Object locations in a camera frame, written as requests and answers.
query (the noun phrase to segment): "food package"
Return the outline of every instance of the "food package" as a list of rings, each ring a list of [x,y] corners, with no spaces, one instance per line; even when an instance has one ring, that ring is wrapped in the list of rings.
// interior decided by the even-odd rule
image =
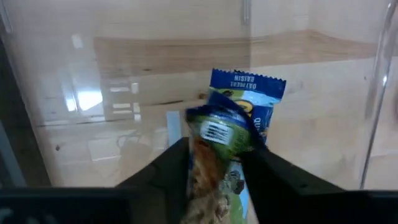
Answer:
[[[267,140],[274,105],[282,100],[286,81],[235,70],[213,69],[210,89],[218,91],[240,105],[251,117],[258,132]]]
[[[187,213],[181,223],[246,223],[249,192],[240,152],[261,141],[244,110],[220,93],[213,105],[186,110],[190,128],[190,165]]]

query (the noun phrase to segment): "transparent plastic wall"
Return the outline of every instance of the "transparent plastic wall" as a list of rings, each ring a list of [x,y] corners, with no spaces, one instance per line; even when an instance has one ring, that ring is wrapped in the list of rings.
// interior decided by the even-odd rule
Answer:
[[[287,80],[271,151],[359,188],[388,0],[0,0],[3,41],[54,186],[114,186],[186,136],[213,67]],[[365,187],[395,188],[396,58]]]

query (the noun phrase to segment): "light wood grain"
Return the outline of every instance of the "light wood grain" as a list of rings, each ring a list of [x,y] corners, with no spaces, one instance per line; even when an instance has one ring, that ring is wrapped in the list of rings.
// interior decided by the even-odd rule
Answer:
[[[255,39],[97,37],[94,48],[104,78],[369,58],[376,52],[374,44],[341,40],[310,30]]]

